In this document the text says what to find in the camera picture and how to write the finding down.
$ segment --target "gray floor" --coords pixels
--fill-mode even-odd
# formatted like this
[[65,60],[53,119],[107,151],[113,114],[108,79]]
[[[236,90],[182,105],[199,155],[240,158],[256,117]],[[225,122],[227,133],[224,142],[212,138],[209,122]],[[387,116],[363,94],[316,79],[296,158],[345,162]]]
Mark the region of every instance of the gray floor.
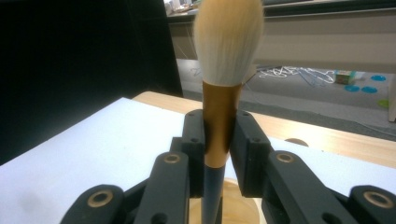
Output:
[[[197,61],[177,60],[184,96],[202,100],[202,74]],[[345,85],[328,83],[329,70],[318,69],[318,77],[295,72],[274,76],[265,71],[254,75],[244,86],[240,109],[291,119],[350,133],[396,141],[396,123],[388,122],[388,110],[378,105],[388,99],[388,83],[393,75],[380,74],[385,81],[373,81],[372,73],[359,72],[354,85],[376,87],[378,92],[345,91]]]

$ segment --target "white bristles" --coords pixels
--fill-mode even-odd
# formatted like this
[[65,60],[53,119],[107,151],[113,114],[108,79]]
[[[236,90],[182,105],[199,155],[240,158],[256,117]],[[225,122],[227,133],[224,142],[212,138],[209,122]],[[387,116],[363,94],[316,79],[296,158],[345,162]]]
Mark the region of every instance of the white bristles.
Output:
[[241,84],[262,28],[261,0],[204,0],[194,23],[204,81],[215,86]]

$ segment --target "paint brush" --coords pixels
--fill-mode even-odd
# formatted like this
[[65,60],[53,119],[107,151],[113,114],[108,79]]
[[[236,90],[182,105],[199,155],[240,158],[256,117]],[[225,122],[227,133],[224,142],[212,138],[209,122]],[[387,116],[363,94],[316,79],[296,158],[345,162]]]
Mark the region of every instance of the paint brush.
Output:
[[261,0],[204,0],[194,43],[203,73],[205,183],[202,221],[216,221],[242,81],[263,28]]

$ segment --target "dark monitor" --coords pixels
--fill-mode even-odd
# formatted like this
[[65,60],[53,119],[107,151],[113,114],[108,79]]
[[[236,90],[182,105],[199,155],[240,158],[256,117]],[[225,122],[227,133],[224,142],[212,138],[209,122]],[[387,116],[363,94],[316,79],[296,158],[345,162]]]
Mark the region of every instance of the dark monitor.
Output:
[[182,96],[163,0],[0,0],[0,27],[0,164],[121,97]]

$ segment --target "white object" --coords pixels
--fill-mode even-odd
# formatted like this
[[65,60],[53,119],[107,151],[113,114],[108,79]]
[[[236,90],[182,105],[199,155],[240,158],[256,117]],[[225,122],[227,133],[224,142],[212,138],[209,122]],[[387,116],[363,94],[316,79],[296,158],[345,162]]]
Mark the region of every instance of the white object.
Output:
[[[0,166],[0,223],[59,223],[86,189],[127,190],[149,177],[155,158],[181,136],[184,115],[119,99],[81,123]],[[270,138],[298,154],[329,188],[348,195],[356,185],[396,194],[396,169]],[[226,177],[236,178],[231,161]]]

